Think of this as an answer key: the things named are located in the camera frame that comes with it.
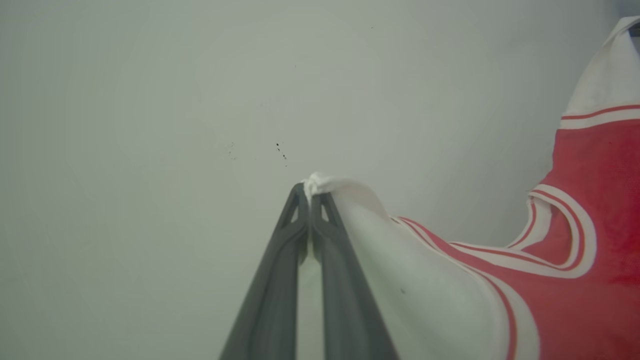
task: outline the gray wall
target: gray wall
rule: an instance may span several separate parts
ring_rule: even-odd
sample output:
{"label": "gray wall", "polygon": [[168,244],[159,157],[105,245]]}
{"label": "gray wall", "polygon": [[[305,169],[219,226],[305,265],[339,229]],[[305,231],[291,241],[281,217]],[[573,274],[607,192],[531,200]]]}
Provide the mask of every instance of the gray wall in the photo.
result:
{"label": "gray wall", "polygon": [[604,0],[1,2],[0,358],[216,357],[315,170],[447,240],[510,242],[616,18]]}
{"label": "gray wall", "polygon": [[640,1],[618,0],[618,11],[620,16],[640,15]]}

